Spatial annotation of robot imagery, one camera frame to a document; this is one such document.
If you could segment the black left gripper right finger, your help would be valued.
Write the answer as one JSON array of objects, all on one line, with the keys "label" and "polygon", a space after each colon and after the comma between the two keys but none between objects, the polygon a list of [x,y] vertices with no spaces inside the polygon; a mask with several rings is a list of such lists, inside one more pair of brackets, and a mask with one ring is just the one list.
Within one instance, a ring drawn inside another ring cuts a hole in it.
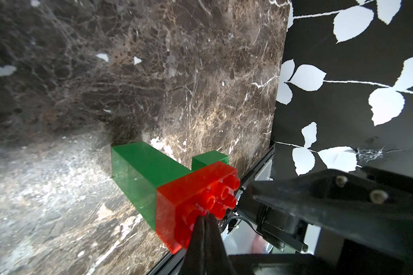
[{"label": "black left gripper right finger", "polygon": [[227,256],[216,217],[209,214],[205,228],[205,268],[207,275],[234,275],[235,271]]}]

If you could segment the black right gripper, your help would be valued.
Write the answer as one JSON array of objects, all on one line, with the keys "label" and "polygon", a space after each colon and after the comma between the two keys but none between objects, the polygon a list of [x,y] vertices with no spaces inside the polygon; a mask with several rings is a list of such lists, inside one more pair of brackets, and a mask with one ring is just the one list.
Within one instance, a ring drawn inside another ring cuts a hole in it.
[{"label": "black right gripper", "polygon": [[249,180],[236,211],[265,240],[298,253],[267,270],[338,275],[413,275],[413,178],[365,167],[284,181]]}]

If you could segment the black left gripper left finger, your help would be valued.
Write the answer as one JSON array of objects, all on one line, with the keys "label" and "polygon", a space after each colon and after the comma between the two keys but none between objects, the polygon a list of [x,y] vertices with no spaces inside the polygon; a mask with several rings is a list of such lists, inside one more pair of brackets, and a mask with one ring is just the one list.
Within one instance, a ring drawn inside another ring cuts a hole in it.
[{"label": "black left gripper left finger", "polygon": [[205,234],[207,217],[199,216],[196,220],[190,243],[184,257],[179,275],[205,274]]}]

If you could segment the red lego brick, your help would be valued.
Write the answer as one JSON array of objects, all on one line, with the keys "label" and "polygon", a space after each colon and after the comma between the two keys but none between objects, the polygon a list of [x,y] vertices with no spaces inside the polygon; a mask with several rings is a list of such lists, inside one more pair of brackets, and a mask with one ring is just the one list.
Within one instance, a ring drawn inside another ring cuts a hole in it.
[{"label": "red lego brick", "polygon": [[156,233],[172,254],[186,249],[197,217],[222,220],[237,199],[237,169],[216,162],[157,189]]}]

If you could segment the green lego brick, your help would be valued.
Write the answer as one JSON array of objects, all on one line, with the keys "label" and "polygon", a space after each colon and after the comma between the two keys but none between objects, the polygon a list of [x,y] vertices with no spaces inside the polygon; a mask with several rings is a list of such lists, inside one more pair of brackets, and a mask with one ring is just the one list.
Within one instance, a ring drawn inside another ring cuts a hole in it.
[{"label": "green lego brick", "polygon": [[190,169],[145,142],[111,148],[112,178],[149,226],[156,229],[157,189]]},{"label": "green lego brick", "polygon": [[200,155],[192,157],[192,171],[197,171],[206,166],[214,164],[216,162],[223,162],[226,165],[229,164],[229,157],[218,151],[210,151]]}]

